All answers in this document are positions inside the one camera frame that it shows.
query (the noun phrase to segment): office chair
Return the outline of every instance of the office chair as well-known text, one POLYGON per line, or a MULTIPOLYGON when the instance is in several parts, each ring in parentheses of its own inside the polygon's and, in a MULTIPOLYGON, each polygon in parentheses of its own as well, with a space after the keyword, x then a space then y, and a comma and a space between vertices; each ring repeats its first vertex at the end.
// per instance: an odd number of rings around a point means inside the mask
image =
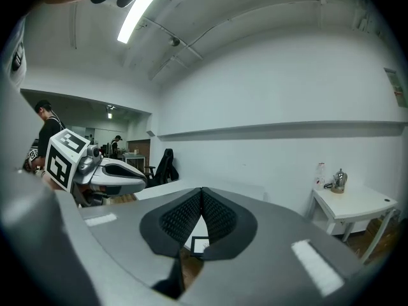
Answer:
POLYGON ((164 154, 160 160, 159 166, 157 167, 156 174, 153 172, 153 169, 156 168, 155 166, 145 166, 146 169, 150 170, 149 172, 145 172, 145 176, 147 178, 146 188, 167 184, 169 178, 171 181, 178 179, 179 173, 173 166, 173 158, 174 156, 172 149, 164 150, 164 154))

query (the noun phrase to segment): small table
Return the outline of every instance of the small table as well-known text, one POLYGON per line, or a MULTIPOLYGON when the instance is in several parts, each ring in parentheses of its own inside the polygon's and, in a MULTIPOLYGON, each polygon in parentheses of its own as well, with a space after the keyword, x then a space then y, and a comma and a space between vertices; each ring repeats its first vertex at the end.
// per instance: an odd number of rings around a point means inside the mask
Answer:
POLYGON ((323 189, 321 191, 314 189, 309 207, 309 219, 313 217, 316 201, 328 218, 326 232, 329 235, 337 223, 347 224, 346 232, 342 239, 343 242, 349 238, 356 222, 376 219, 386 214, 377 234, 361 258, 363 263, 378 244, 395 210, 394 206, 397 204, 397 201, 392 198, 365 186, 346 187, 343 194, 333 193, 330 189, 323 189))
POLYGON ((125 163, 128 163, 128 160, 141 160, 143 159, 143 170, 142 172, 145 171, 145 166, 146 166, 146 157, 141 155, 141 154, 135 154, 135 153, 123 153, 122 154, 122 159, 125 163))

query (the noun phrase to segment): kettle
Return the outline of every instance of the kettle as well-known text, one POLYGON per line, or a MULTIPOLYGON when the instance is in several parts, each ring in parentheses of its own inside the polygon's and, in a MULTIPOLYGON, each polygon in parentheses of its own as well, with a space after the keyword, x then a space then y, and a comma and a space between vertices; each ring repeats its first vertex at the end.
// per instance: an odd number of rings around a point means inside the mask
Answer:
POLYGON ((338 171, 333 176, 333 186, 331 187, 331 191, 336 194, 344 193, 344 188, 347 182, 347 173, 343 172, 342 169, 338 171))

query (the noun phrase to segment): ceiling light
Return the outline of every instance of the ceiling light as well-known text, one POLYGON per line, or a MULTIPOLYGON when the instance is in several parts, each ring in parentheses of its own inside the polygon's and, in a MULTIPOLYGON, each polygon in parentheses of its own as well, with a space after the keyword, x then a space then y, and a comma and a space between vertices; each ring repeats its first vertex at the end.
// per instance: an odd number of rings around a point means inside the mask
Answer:
POLYGON ((122 28, 120 29, 119 36, 117 37, 118 41, 123 43, 127 43, 129 41, 133 29, 135 29, 136 24, 145 13, 147 7, 149 7, 149 4, 152 3, 152 1, 153 0, 136 0, 133 3, 132 8, 130 9, 122 25, 122 28))

